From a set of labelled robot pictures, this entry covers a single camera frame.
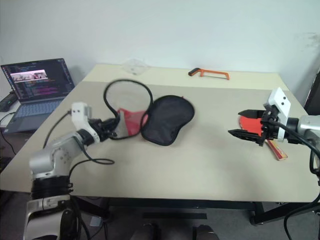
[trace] orange handle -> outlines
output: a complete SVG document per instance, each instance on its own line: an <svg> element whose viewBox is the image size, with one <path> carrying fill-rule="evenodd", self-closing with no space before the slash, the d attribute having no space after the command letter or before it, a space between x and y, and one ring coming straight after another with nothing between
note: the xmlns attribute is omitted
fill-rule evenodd
<svg viewBox="0 0 320 240"><path fill-rule="evenodd" d="M190 72L188 72L189 76L193 76L195 75L197 72L200 72L200 77L203 77L205 73L212 73L212 74L222 74L225 75L225 78L227 80L230 80L230 76L229 73L227 72L223 72L223 71L212 71L212 70L205 70L205 69L201 69L201 68L194 68L192 69Z"/></svg>
<svg viewBox="0 0 320 240"><path fill-rule="evenodd" d="M278 160L284 160L288 158L288 155L276 144L273 140L267 140L268 146L271 148Z"/></svg>

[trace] black mesh pouch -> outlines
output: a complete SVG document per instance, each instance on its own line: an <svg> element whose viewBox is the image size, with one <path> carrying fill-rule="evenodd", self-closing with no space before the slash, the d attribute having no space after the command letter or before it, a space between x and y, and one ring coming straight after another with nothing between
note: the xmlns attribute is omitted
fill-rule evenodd
<svg viewBox="0 0 320 240"><path fill-rule="evenodd" d="M183 97L167 95L155 100L144 115L148 118L141 128L143 138L169 146L176 140L180 129L192 120L195 109Z"/></svg>

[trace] orange tool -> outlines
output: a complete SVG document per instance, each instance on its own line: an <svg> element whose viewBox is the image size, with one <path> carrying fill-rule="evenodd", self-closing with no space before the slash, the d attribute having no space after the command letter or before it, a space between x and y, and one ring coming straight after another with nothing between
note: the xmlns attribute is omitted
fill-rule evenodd
<svg viewBox="0 0 320 240"><path fill-rule="evenodd" d="M223 72L223 71L211 71L211 70L205 70L205 69L201 69L196 67L195 69L191 70L190 72L188 72L189 76L193 76L196 73L200 72L200 77L204 76L204 73L212 73L212 74L222 74L225 75L225 78L227 80L230 80L229 74L227 72Z"/></svg>
<svg viewBox="0 0 320 240"><path fill-rule="evenodd" d="M260 123L261 118L248 118L245 116L240 116L239 124L242 129L247 130L250 133L256 133L261 136L261 127ZM278 146L278 144L273 140L266 140L268 146L271 148L278 160L284 160L288 158L288 155Z"/></svg>

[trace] beige table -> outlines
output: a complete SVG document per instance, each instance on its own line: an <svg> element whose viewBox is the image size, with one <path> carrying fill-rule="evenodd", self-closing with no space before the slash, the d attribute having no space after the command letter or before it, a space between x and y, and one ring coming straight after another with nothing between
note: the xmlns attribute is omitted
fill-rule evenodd
<svg viewBox="0 0 320 240"><path fill-rule="evenodd" d="M92 145L92 157L115 160L112 166L80 164L72 174L74 195L115 198L153 198L223 201L309 202L318 194L317 178L309 172L309 149L280 143L289 158L277 161L267 145L259 147L231 136L239 128L238 112L263 109L272 89L281 87L291 101L291 117L306 112L276 73L230 72L230 80L188 76L187 69L149 68L141 75L121 66L98 64L33 134L0 175L2 190L29 192L28 162L41 149L51 126L73 102L93 107L93 117L112 114L103 102L107 82L128 78L150 87L154 98L184 96L195 117L171 146L159 146L141 136ZM52 138L74 131L65 118ZM73 163L85 159L77 157Z"/></svg>

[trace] gray floor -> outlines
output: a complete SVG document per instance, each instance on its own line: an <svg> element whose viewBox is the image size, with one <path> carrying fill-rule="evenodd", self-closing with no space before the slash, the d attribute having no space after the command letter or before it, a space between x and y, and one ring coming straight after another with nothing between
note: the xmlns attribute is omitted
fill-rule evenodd
<svg viewBox="0 0 320 240"><path fill-rule="evenodd" d="M0 240L21 240L23 236L25 207L30 199L26 193L14 193L4 208L0 209ZM266 203L264 207L277 207ZM248 221L248 211L227 209L163 209L113 207L113 221L108 224L109 240L129 240L136 229L144 223L155 222L161 228L163 240L191 240L192 226L210 225L220 240L282 240L287 239L283 221L275 221L261 226L253 226ZM206 213L207 220L143 219L142 213L148 212ZM87 225L91 217L83 215ZM294 216L289 220L289 231L294 240L318 239L319 217L309 212ZM93 234L98 228L90 227ZM104 240L101 231L94 240Z"/></svg>

